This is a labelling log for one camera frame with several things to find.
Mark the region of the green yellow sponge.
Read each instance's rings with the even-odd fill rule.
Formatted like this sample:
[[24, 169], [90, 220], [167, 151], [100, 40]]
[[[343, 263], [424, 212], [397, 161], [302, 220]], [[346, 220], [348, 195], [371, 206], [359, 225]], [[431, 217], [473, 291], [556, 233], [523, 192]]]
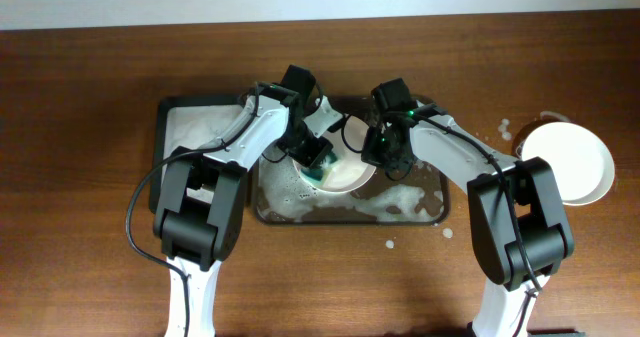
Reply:
[[313, 183], [321, 183], [337, 160], [337, 155], [334, 152], [329, 152], [318, 165], [310, 168], [302, 167], [300, 169], [301, 175]]

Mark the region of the pink-white plate with stain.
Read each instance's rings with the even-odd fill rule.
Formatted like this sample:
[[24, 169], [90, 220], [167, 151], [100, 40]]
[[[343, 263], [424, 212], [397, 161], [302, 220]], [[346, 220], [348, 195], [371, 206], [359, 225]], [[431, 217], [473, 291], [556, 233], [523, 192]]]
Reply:
[[300, 178], [313, 188], [329, 193], [347, 193], [363, 186], [374, 174], [376, 168], [361, 161], [359, 151], [363, 147], [368, 125], [357, 117], [350, 117], [344, 127], [336, 132], [326, 132], [338, 160], [321, 183], [313, 183], [301, 175], [302, 166], [293, 161]]

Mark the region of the cream plate with stain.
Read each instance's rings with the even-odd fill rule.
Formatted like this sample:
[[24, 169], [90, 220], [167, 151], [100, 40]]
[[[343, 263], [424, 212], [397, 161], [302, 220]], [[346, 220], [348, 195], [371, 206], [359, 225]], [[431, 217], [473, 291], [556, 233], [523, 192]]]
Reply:
[[616, 171], [606, 144], [585, 127], [550, 122], [524, 139], [521, 158], [540, 157], [552, 168], [565, 205], [583, 206], [602, 199], [612, 188]]

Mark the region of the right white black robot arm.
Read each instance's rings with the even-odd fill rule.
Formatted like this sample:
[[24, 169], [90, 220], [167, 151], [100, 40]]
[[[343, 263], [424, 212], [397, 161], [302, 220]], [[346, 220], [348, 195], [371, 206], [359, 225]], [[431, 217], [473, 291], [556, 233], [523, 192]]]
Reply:
[[375, 113], [361, 158], [386, 172], [407, 172], [420, 160], [463, 190], [474, 255], [486, 276], [468, 332], [527, 335], [544, 286], [575, 246], [550, 165], [490, 148], [435, 104]]

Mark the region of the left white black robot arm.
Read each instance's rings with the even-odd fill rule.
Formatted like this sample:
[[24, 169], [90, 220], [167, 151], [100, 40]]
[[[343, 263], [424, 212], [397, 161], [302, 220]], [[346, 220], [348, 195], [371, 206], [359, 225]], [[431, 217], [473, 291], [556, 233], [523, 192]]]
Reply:
[[342, 119], [322, 98], [306, 114], [306, 94], [259, 83], [230, 125], [196, 148], [177, 147], [153, 171], [161, 176], [153, 233], [170, 273], [168, 336], [212, 336], [216, 284], [242, 226], [248, 173], [270, 147], [305, 167], [331, 149], [324, 133]]

